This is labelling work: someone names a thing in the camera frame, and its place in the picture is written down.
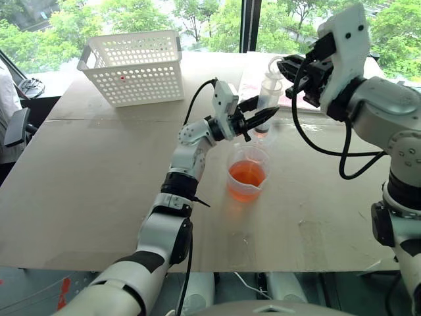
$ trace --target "black band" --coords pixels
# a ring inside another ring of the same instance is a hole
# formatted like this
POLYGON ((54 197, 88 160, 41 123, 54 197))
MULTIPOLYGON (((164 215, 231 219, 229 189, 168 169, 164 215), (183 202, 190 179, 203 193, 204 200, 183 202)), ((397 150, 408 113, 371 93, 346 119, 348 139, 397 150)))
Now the black band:
POLYGON ((166 174, 164 184, 161 186, 162 193, 176 194, 193 201, 199 182, 180 172, 169 172, 166 174))
POLYGON ((165 260, 159 254, 150 251, 137 251, 127 257, 120 258, 120 261, 133 261, 143 265, 150 273, 153 273, 157 268, 164 264, 165 260))
POLYGON ((220 140, 223 140, 225 138, 215 118, 209 118, 208 125, 214 140, 219 142, 220 140))
POLYGON ((411 257, 415 257, 421 253, 421 239, 408 239, 401 243, 404 249, 411 257))
POLYGON ((415 315, 421 313, 421 284, 419 284, 414 291, 414 309, 415 315))
POLYGON ((387 191, 397 203, 421 211, 421 188, 400 181, 390 172, 387 191))
POLYGON ((375 239, 383 246, 395 247, 389 209, 383 202, 377 202, 371 206, 371 219, 375 239))
POLYGON ((193 223, 189 219, 183 221, 180 230, 178 231, 174 248, 172 249, 170 265, 181 263, 189 253, 189 245, 191 242, 191 235, 193 233, 193 223))
POLYGON ((332 101, 328 108, 328 116, 332 117, 334 120, 343 122, 347 117, 347 106, 349 100, 351 100, 355 90, 365 81, 365 78, 355 77, 351 82, 345 87, 345 89, 332 101))
POLYGON ((158 205, 153 208, 152 213, 168 214, 180 217, 190 217, 192 211, 193 210, 191 209, 190 205, 187 204, 183 204, 181 209, 175 209, 169 206, 158 205))
POLYGON ((141 311, 138 316, 146 316, 149 313, 149 311, 146 310, 146 306, 142 300, 142 297, 133 288, 131 288, 128 285, 123 286, 123 290, 129 293, 139 304, 141 311))

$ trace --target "black cable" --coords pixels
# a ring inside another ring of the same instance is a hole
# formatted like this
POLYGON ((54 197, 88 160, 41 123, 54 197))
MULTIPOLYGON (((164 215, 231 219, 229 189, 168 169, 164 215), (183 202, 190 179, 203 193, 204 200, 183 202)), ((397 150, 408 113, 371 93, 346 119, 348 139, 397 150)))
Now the black cable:
POLYGON ((176 308, 176 316, 180 316, 182 314, 184 298, 185 298, 186 292, 187 292, 187 285, 189 284, 189 277, 190 277, 192 259, 193 259, 193 235, 191 236, 191 239, 190 239, 189 259, 188 259, 188 262, 187 262, 186 278, 184 279, 182 293, 180 294, 180 298, 178 299, 177 308, 176 308))
POLYGON ((393 294, 393 291, 396 289, 396 286, 399 284, 399 281, 401 280, 401 273, 399 272, 397 276, 393 279, 393 282, 387 291, 385 300, 384 300, 384 307, 386 308, 387 316, 393 316, 392 312, 392 306, 391 306, 391 297, 393 294))
POLYGON ((349 145, 351 144, 351 136, 352 136, 352 126, 351 121, 349 119, 345 120, 345 127, 346 127, 346 136, 345 136, 345 143, 343 145, 343 151, 341 156, 341 161, 339 163, 339 174, 345 180, 352 180, 356 177, 362 175, 364 172, 368 170, 377 160, 382 158, 386 153, 384 151, 379 152, 375 157, 373 157, 367 164, 365 164, 360 170, 356 173, 351 175, 345 174, 345 163, 347 161, 347 155, 349 150, 349 145))
POLYGON ((216 79, 207 80, 207 81, 202 83, 202 85, 199 87, 199 89, 197 89, 195 95, 193 96, 193 99, 191 99, 190 106, 189 106, 189 109, 187 111, 186 118, 184 119, 183 126, 186 125, 188 120, 189 120, 191 109, 193 108, 193 104, 195 103, 196 97, 199 95, 199 92, 208 84, 214 85, 215 81, 216 81, 216 79))
MULTIPOLYGON (((297 94, 298 94, 299 82, 303 77, 304 68, 311 62, 312 62, 312 59, 309 58, 309 56, 306 56, 303 63, 301 63, 301 66, 298 68, 297 74, 295 76, 293 90, 292 90, 292 100, 291 100, 291 110, 292 110, 292 118, 293 118, 293 121, 294 121, 294 125, 295 125, 298 133, 302 137, 302 139, 304 139, 304 141, 311 148, 313 148, 313 149, 315 149, 315 150, 317 150, 321 153, 325 153, 326 155, 341 157, 342 153, 323 149, 321 147, 318 147, 315 143, 313 143, 310 140, 310 138, 305 134, 304 130, 301 128, 300 122, 298 121, 297 94)), ((379 151, 372 151, 372 152, 367 152, 367 153, 347 153, 347 156, 348 157, 375 156, 379 153, 380 153, 379 151)))

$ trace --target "basket handle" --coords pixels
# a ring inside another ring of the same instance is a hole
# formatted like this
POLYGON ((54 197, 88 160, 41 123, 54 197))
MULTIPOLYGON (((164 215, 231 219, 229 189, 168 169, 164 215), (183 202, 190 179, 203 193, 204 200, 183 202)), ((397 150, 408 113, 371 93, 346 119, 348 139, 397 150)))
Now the basket handle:
POLYGON ((180 37, 176 36, 176 43, 177 43, 177 53, 178 53, 178 60, 181 61, 183 58, 183 54, 182 54, 182 45, 180 43, 180 37))
POLYGON ((78 70, 89 69, 89 67, 86 65, 86 63, 87 63, 87 59, 89 58, 91 53, 92 53, 91 47, 89 45, 85 45, 84 51, 82 51, 82 56, 79 59, 79 63, 78 63, 78 67, 77 67, 78 70))

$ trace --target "glass window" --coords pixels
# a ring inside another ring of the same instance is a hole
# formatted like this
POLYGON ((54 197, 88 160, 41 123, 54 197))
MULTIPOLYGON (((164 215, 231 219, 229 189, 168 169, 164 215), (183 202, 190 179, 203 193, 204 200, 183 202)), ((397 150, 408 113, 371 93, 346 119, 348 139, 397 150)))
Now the glass window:
MULTIPOLYGON (((306 53, 317 27, 354 0, 263 0, 257 51, 306 53)), ((421 5, 419 0, 363 1, 372 52, 388 78, 421 82, 421 5)))
POLYGON ((0 49, 26 74, 76 70, 91 36, 175 29, 183 50, 238 51, 241 0, 0 0, 0 49))

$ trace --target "plastic measuring cup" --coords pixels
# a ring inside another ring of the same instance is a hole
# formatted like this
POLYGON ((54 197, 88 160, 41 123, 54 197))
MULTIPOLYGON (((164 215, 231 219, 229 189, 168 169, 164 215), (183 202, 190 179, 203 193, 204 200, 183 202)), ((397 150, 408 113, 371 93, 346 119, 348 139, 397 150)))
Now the plastic measuring cup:
POLYGON ((269 172, 269 156, 263 149, 235 144, 228 157, 228 191, 238 201, 253 201, 262 192, 269 172))

